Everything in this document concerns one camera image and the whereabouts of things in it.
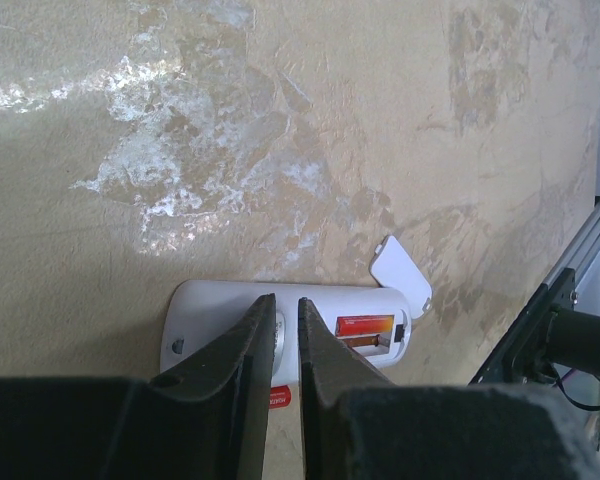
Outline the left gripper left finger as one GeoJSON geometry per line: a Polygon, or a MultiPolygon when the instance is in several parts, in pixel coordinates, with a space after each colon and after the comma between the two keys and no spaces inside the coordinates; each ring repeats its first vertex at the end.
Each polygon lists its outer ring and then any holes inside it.
{"type": "Polygon", "coordinates": [[[150,381],[0,378],[0,479],[258,479],[276,300],[150,381]]]}

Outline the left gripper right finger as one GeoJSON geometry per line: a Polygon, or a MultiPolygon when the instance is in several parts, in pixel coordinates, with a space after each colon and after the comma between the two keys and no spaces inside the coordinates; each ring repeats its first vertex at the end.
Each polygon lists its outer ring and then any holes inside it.
{"type": "Polygon", "coordinates": [[[535,385],[397,386],[298,303],[308,479],[600,479],[557,392],[535,385]]]}

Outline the red battery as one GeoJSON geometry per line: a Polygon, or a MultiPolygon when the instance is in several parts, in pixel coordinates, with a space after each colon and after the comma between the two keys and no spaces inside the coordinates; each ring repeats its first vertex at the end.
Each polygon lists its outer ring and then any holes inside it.
{"type": "Polygon", "coordinates": [[[288,385],[272,387],[269,395],[269,408],[285,408],[291,403],[291,390],[288,385]]]}
{"type": "Polygon", "coordinates": [[[339,316],[336,321],[337,337],[380,335],[391,332],[393,315],[339,316]]]}

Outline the white remote control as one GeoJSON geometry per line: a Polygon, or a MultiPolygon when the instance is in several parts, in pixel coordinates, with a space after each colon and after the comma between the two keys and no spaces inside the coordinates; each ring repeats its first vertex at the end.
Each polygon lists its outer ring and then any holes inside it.
{"type": "Polygon", "coordinates": [[[233,327],[262,295],[276,297],[276,342],[272,384],[298,381],[298,302],[310,299],[327,330],[377,368],[406,353],[412,321],[405,297],[391,288],[189,280],[175,291],[162,335],[159,370],[164,372],[233,327]],[[391,332],[337,337],[339,316],[393,315],[391,332]]]}

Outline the white battery cover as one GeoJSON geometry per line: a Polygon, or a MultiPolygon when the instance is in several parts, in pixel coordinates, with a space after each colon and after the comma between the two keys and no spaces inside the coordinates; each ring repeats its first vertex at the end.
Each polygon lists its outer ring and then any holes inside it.
{"type": "Polygon", "coordinates": [[[412,319],[430,310],[432,286],[393,235],[376,246],[369,271],[381,287],[395,289],[405,297],[412,319]]]}

